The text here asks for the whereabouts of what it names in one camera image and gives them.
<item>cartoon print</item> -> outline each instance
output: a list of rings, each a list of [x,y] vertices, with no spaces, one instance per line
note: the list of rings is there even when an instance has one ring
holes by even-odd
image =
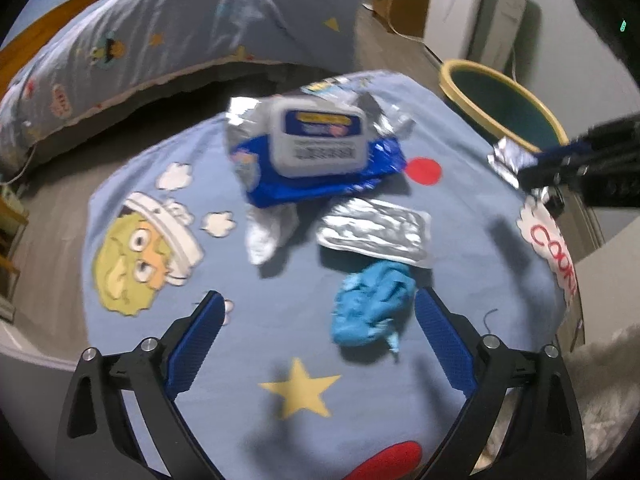
[[[190,164],[172,162],[156,180],[156,187],[167,191],[175,191],[176,189],[187,187],[192,181]]]
[[[324,22],[324,24],[327,27],[329,27],[331,30],[334,30],[335,32],[340,32],[340,27],[338,26],[338,20],[336,20],[335,18],[329,18]]]
[[[27,84],[24,86],[24,98],[31,99],[33,97],[33,93],[36,91],[36,81],[32,77],[27,81]]]
[[[222,323],[222,326],[226,326],[231,322],[229,317],[229,313],[234,309],[234,302],[225,298],[225,320]]]
[[[241,148],[231,155],[234,171],[248,192],[252,192],[260,182],[258,155]]]
[[[208,213],[202,219],[201,229],[214,238],[224,238],[228,236],[231,229],[236,227],[236,222],[232,220],[233,215],[231,211]]]
[[[289,418],[299,410],[309,410],[324,417],[331,412],[324,405],[322,393],[340,379],[340,375],[312,378],[299,358],[294,358],[289,369],[289,379],[277,383],[261,383],[260,387],[268,392],[284,397],[282,420]]]
[[[408,440],[383,449],[360,464],[342,480],[398,480],[410,475],[422,462],[422,447]]]
[[[31,123],[31,121],[24,121],[22,123],[22,127],[24,128],[27,137],[33,140],[40,140],[42,132],[39,128],[33,126],[33,123]]]
[[[125,54],[125,46],[120,40],[115,39],[115,32],[109,32],[97,46],[91,49],[89,57],[91,65],[97,64],[101,68],[108,68],[114,59],[119,59]]]
[[[564,292],[564,302],[569,308],[578,291],[578,283],[574,263],[558,224],[544,204],[532,196],[527,197],[516,224],[522,237],[547,261],[556,275],[556,281]]]
[[[432,158],[416,156],[404,168],[407,176],[423,186],[434,186],[442,177],[442,167]]]
[[[331,124],[329,126],[329,135],[333,137],[344,137],[349,133],[349,129],[342,124]]]
[[[321,92],[322,90],[326,90],[327,88],[331,88],[332,83],[330,81],[319,81],[317,83],[311,83],[302,88],[303,91],[307,90],[312,93]]]
[[[174,200],[161,204],[131,193],[94,257],[92,275],[102,306],[135,316],[151,306],[165,283],[184,285],[204,257],[188,229],[192,221]]]
[[[160,46],[164,43],[164,37],[162,34],[152,34],[149,38],[149,46]]]
[[[61,84],[55,84],[51,88],[52,101],[50,105],[51,113],[59,119],[71,117],[73,108],[66,96],[65,88]]]
[[[251,61],[254,58],[252,54],[248,54],[245,47],[240,45],[236,52],[232,54],[232,57],[235,61]]]

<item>red dot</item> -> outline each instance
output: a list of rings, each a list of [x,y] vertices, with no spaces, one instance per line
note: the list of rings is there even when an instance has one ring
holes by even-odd
[[[401,442],[372,456],[342,480],[398,480],[413,472],[421,460],[420,444]]]
[[[442,176],[442,167],[432,158],[417,156],[409,161],[404,172],[418,184],[433,186]]]

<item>yellow star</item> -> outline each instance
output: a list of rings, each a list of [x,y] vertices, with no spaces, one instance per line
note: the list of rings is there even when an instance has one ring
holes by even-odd
[[[262,383],[260,386],[271,393],[284,397],[283,419],[290,417],[298,410],[309,410],[318,415],[331,416],[324,402],[322,402],[320,394],[340,377],[340,375],[334,375],[312,379],[306,373],[302,361],[296,357],[291,364],[288,381],[283,383]]]
[[[162,34],[152,34],[151,39],[149,40],[150,46],[159,46],[164,43],[164,39],[162,38]]]

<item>silver foil packet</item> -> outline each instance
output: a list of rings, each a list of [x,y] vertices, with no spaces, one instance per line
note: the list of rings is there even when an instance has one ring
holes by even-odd
[[[370,129],[379,137],[405,139],[415,124],[404,110],[369,92],[358,95],[356,106],[365,113]]]
[[[266,130],[265,114],[262,108],[267,99],[253,97],[233,97],[226,109],[226,152],[245,140],[260,136]]]
[[[382,200],[350,197],[335,202],[319,221],[316,239],[324,247],[431,267],[431,216]]]
[[[501,138],[494,144],[494,152],[487,156],[489,166],[515,189],[520,188],[518,171],[535,166],[537,158],[509,137]]]

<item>metal screw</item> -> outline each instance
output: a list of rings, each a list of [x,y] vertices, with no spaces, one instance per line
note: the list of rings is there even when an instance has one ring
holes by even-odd
[[[545,354],[551,358],[556,358],[560,355],[560,352],[558,352],[558,349],[555,346],[547,345],[545,346]]]
[[[486,335],[482,338],[484,346],[491,349],[496,349],[500,346],[500,340],[495,335]]]
[[[82,352],[82,359],[85,361],[90,361],[95,357],[98,351],[95,348],[87,348],[84,352]]]
[[[151,352],[152,350],[155,350],[157,346],[158,340],[153,337],[149,337],[140,343],[140,348],[145,352]]]

